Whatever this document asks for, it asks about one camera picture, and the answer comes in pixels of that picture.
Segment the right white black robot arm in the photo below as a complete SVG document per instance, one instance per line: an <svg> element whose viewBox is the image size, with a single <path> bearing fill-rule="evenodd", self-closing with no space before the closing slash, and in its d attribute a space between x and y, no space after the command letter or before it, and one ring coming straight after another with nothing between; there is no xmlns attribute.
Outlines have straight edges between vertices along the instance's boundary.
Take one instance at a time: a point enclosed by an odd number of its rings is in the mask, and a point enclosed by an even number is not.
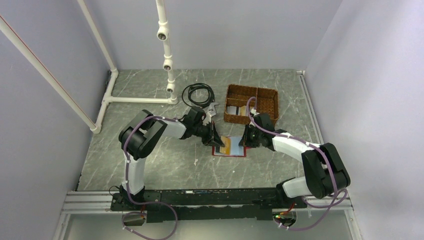
<svg viewBox="0 0 424 240"><path fill-rule="evenodd" d="M322 199L346 189L351 178L332 143L311 143L282 129L275 129L267 113L252 117L244 127L239 145L247 148L264 147L299 161L304 176L277 184L276 203L289 207L297 197L314 196Z"/></svg>

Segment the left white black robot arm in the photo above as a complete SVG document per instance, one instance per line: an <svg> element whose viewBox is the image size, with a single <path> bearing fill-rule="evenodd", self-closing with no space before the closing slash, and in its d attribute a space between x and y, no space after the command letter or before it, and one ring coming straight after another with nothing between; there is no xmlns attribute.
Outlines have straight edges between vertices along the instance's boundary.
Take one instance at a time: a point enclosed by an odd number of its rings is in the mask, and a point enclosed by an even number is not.
<svg viewBox="0 0 424 240"><path fill-rule="evenodd" d="M157 116L144 109L120 132L118 140L125 157L119 193L131 210L144 203L145 164L161 137L185 140L199 137L205 146L224 147L215 123L200 107L193 106L181 119Z"/></svg>

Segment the red leather card holder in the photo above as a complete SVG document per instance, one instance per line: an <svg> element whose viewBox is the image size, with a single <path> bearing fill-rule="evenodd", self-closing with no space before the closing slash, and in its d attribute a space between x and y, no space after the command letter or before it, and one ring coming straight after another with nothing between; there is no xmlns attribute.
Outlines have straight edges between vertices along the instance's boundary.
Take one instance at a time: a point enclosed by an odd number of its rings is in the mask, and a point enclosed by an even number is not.
<svg viewBox="0 0 424 240"><path fill-rule="evenodd" d="M247 156L246 147L239 146L239 141L241 140L241 136L226 136L231 139L231 150L230 155L223 155L216 152L219 147L212 148L212 155L218 157L241 157L244 158Z"/></svg>

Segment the brown woven basket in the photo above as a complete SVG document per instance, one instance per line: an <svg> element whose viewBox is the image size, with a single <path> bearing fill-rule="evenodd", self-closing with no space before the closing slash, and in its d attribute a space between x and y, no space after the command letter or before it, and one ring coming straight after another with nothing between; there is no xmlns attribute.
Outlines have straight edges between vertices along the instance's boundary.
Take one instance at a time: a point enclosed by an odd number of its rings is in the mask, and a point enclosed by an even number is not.
<svg viewBox="0 0 424 240"><path fill-rule="evenodd" d="M279 119L279 95L275 89L238 84L228 86L223 120L226 123L247 125L250 123L249 117L228 114L226 110L228 106L255 107L258 113L268 114L273 124L276 124Z"/></svg>

